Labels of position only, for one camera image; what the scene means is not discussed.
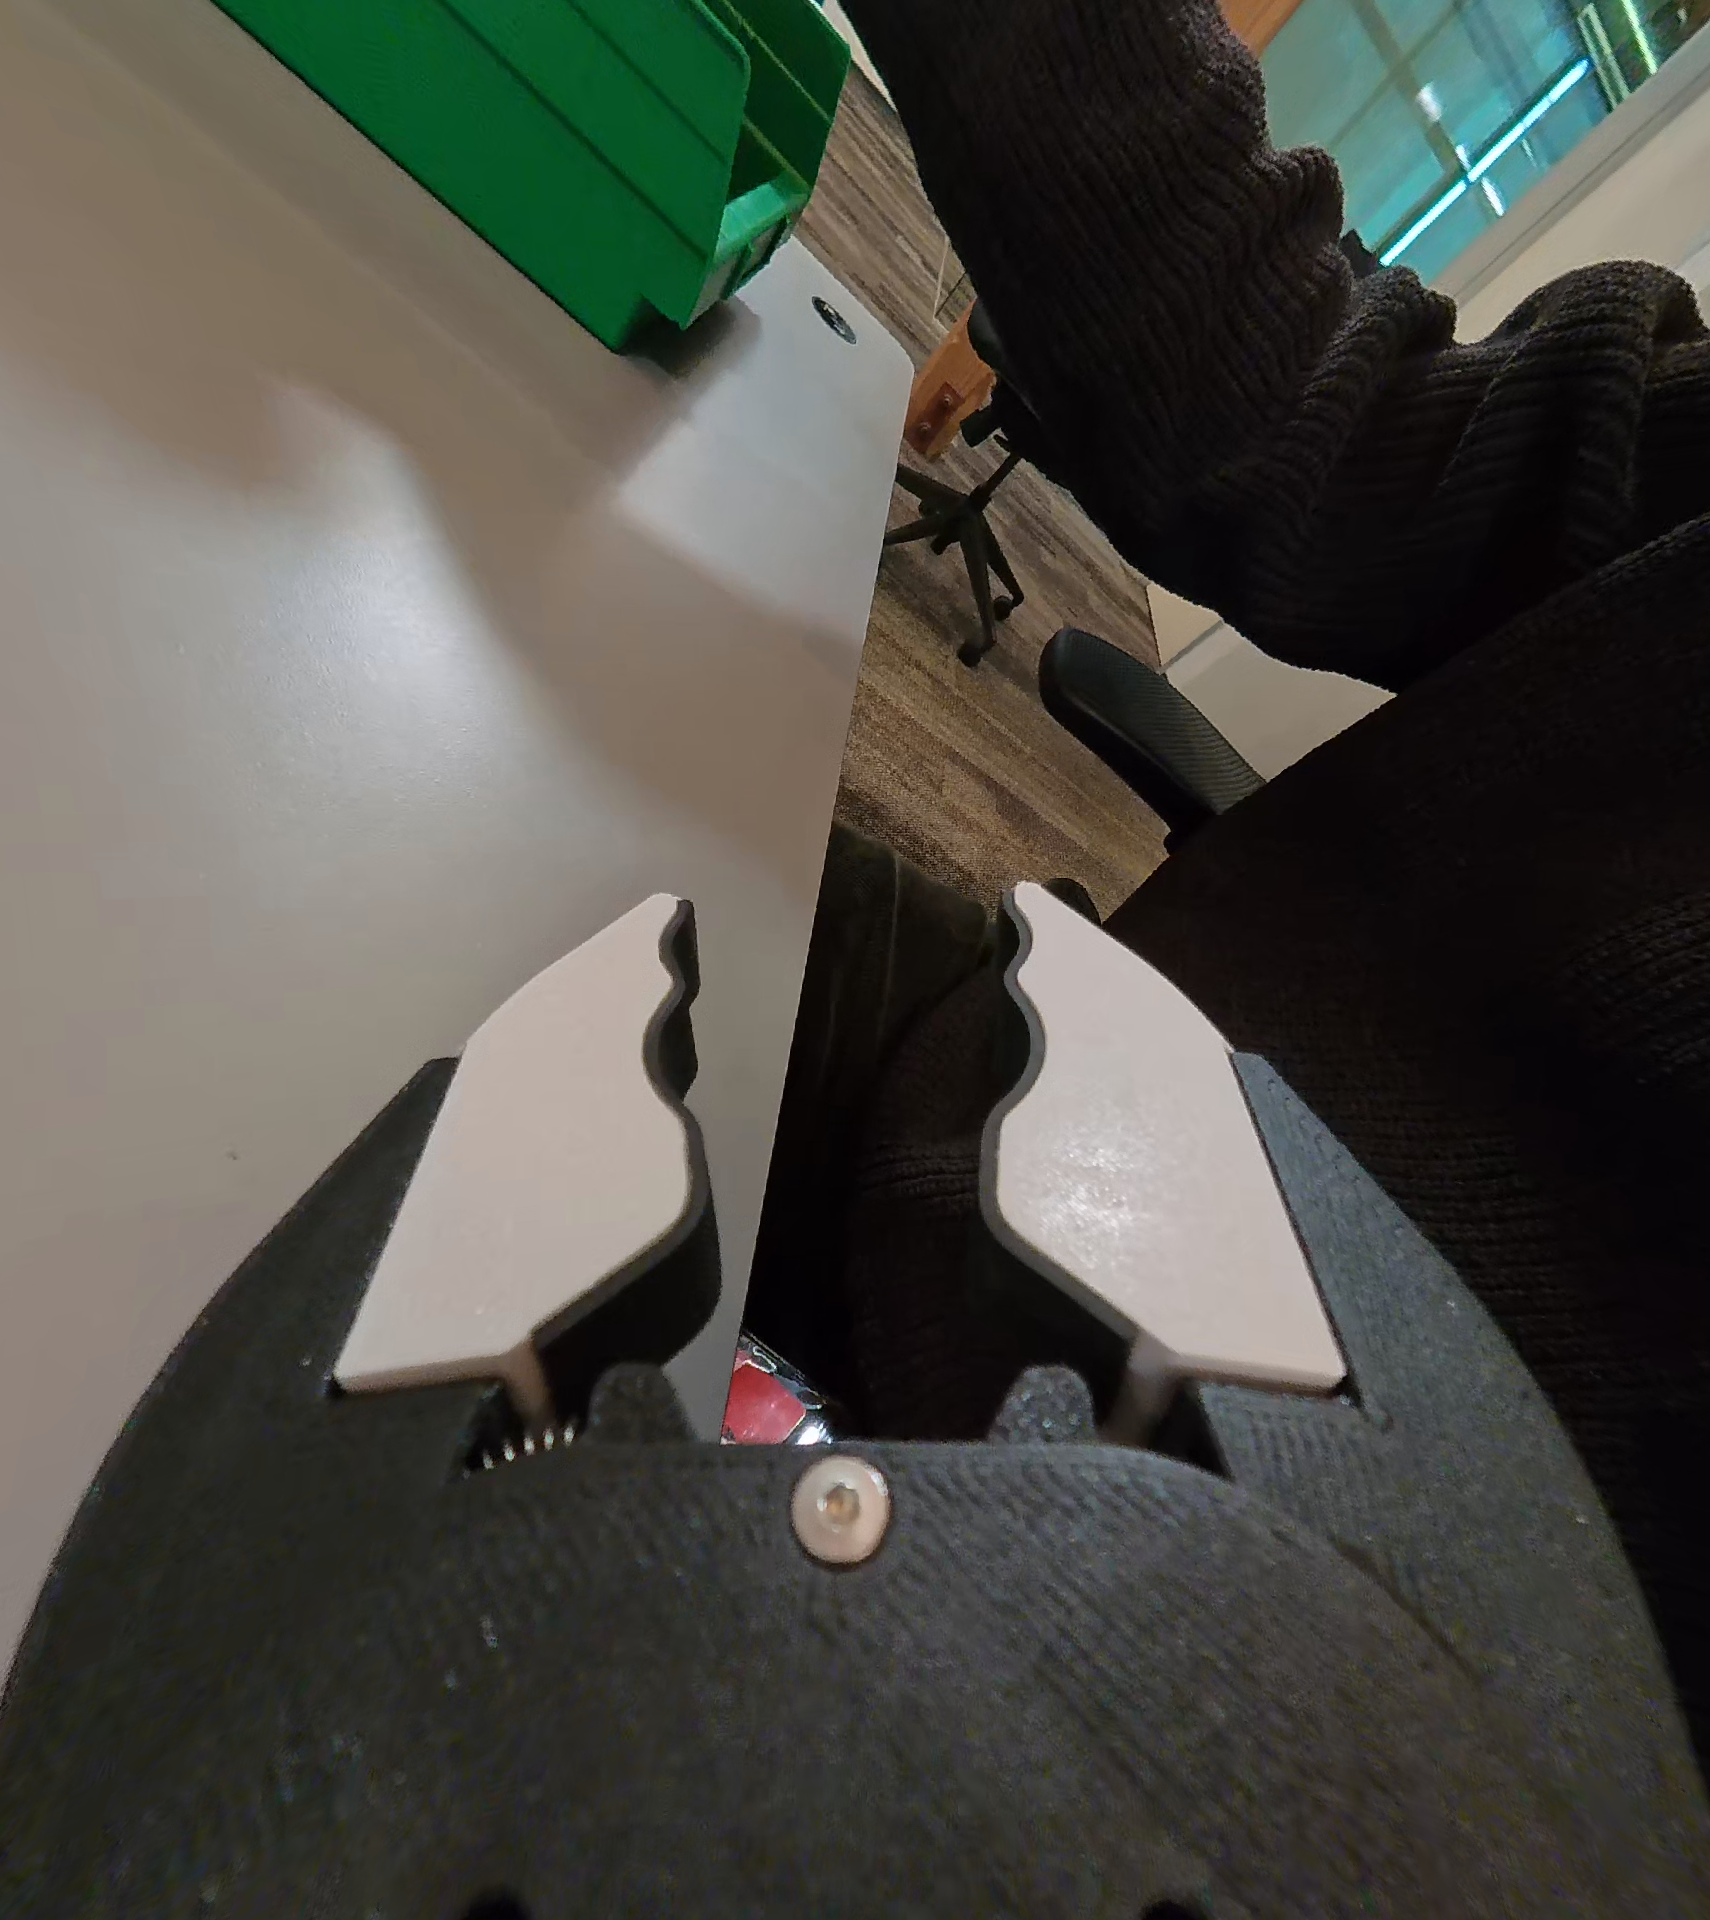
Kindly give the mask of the grey desk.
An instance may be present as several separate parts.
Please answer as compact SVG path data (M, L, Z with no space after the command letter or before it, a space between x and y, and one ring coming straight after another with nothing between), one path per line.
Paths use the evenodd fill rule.
M214 7L0 3L0 1688L201 1303L653 894L718 1426L905 394L797 238L622 357Z

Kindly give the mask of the green plastic bin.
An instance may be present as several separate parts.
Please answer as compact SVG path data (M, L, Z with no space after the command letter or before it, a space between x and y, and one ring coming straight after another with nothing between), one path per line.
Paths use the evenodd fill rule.
M627 355L784 244L849 44L821 3L218 3Z

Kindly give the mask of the wooden beam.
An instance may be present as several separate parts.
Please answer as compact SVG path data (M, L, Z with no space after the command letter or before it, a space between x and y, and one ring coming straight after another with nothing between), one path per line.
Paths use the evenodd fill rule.
M956 439L963 419L985 408L997 370L973 337L977 298L947 328L934 355L920 364L909 389L909 412L901 439L922 461L941 461Z

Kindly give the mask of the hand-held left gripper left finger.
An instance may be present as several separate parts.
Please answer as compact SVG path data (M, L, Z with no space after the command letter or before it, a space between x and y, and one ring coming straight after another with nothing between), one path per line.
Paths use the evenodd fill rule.
M542 1432L702 1333L722 1251L694 995L694 906L653 894L483 1019L339 1353L348 1396L496 1385Z

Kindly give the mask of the red shiny object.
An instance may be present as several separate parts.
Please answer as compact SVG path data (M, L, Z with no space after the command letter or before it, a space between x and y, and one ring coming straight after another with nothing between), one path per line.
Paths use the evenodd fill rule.
M839 1407L794 1362L750 1330L738 1333L724 1396L722 1445L827 1448L839 1436Z

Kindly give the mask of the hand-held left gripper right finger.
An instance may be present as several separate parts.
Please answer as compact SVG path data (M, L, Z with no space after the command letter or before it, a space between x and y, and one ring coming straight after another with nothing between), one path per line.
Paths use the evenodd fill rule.
M1193 1385L1329 1400L1345 1353L1226 1035L1041 884L1006 896L1019 1063L978 1210L1023 1319L1146 1445Z

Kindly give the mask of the person's dark trousers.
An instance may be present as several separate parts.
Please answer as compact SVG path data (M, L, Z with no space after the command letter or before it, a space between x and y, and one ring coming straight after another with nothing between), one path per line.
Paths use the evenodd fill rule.
M844 1344L858 1162L883 1075L988 950L985 904L829 828L749 1282L749 1330L814 1377Z

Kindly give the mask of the person's right forearm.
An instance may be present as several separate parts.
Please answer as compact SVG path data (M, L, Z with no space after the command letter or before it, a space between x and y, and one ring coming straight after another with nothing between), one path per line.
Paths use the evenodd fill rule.
M1031 461L1156 586L1402 693L1424 364L1457 307L1356 275L1329 156L1276 148L1219 3L848 3L973 277Z

